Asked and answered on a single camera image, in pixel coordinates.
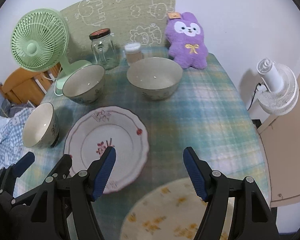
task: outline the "wooden door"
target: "wooden door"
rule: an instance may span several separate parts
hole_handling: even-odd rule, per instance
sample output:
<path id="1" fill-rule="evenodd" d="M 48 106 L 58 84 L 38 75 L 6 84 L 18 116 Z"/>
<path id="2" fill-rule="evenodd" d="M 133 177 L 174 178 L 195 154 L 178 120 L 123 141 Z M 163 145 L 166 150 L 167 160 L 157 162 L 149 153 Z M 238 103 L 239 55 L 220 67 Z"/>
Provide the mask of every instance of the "wooden door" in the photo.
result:
<path id="1" fill-rule="evenodd" d="M 272 202 L 300 202 L 300 91 L 294 109 L 278 117 L 261 134 L 269 166 Z"/>

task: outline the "wooden headboard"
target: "wooden headboard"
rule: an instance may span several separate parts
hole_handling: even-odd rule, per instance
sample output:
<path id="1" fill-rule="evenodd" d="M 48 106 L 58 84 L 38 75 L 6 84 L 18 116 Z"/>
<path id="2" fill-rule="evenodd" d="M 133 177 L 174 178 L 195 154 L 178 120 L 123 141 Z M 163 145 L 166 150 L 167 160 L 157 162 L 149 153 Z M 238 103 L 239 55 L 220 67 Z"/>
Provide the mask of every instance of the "wooden headboard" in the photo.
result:
<path id="1" fill-rule="evenodd" d="M 60 70 L 60 63 L 45 72 L 31 72 L 23 68 L 18 68 L 4 82 L 0 84 L 0 93 L 2 96 L 15 104 L 27 103 L 28 100 L 38 106 L 45 93 L 38 85 L 36 80 L 42 87 L 48 91 L 52 84 L 49 72 L 56 78 Z"/>

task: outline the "white wall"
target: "white wall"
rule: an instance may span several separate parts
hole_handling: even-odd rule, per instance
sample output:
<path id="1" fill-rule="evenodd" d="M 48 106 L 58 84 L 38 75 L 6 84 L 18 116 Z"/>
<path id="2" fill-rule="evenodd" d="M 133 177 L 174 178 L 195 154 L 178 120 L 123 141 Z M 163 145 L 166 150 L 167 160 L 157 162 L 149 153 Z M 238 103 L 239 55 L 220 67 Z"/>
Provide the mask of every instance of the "white wall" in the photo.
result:
<path id="1" fill-rule="evenodd" d="M 25 13 L 61 10 L 80 0 L 7 0 L 0 9 L 0 82 L 18 65 L 10 52 L 11 32 Z M 227 71 L 247 108 L 258 82 L 257 62 L 268 56 L 300 73 L 300 11 L 292 0 L 176 0 L 176 10 L 193 12 L 205 31 L 205 43 Z M 252 119 L 267 114 L 254 104 Z"/>
<path id="2" fill-rule="evenodd" d="M 294 233 L 300 228 L 300 202 L 278 207 L 277 228 L 279 233 Z"/>

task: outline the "blue plaid tablecloth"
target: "blue plaid tablecloth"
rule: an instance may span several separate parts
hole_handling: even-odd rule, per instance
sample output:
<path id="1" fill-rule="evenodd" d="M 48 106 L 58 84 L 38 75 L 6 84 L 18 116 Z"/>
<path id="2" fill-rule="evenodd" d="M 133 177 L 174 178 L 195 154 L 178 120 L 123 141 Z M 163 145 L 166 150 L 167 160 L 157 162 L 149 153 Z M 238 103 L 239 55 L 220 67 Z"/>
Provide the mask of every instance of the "blue plaid tablecloth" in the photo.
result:
<path id="1" fill-rule="evenodd" d="M 148 57 L 167 57 L 165 48 L 151 49 Z M 177 91 L 167 100 L 149 101 L 137 93 L 126 78 L 127 63 L 106 73 L 103 95 L 82 106 L 54 95 L 53 86 L 42 102 L 53 104 L 60 127 L 55 147 L 34 150 L 35 162 L 17 181 L 15 195 L 41 184 L 63 155 L 66 136 L 75 122 L 102 106 L 131 110 L 148 131 L 150 151 L 139 177 L 119 192 L 102 195 L 93 208 L 106 239 L 119 239 L 124 217 L 145 194 L 175 179 L 187 177 L 183 149 L 191 146 L 199 158 L 236 179 L 252 176 L 265 198 L 268 181 L 255 128 L 230 78 L 213 54 L 205 70 L 189 68 Z M 74 234 L 73 221 L 70 232 Z"/>

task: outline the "black cable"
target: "black cable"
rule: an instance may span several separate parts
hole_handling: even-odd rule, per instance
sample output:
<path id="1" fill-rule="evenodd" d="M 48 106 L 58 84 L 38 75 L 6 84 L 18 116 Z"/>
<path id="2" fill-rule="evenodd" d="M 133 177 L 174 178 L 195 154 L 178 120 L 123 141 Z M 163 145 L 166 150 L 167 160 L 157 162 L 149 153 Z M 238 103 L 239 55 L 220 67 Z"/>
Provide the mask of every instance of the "black cable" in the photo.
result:
<path id="1" fill-rule="evenodd" d="M 253 103 L 254 97 L 255 97 L 255 95 L 256 95 L 256 92 L 257 92 L 257 87 L 258 87 L 258 86 L 261 86 L 261 84 L 260 84 L 260 83 L 258 83 L 258 84 L 256 85 L 256 88 L 254 89 L 253 97 L 252 97 L 252 100 L 251 100 L 251 104 L 250 104 L 250 106 L 249 106 L 249 108 L 248 108 L 248 110 L 247 110 L 247 111 L 249 111 L 249 110 L 250 110 L 250 108 L 251 108 L 251 106 L 252 106 L 252 103 Z"/>

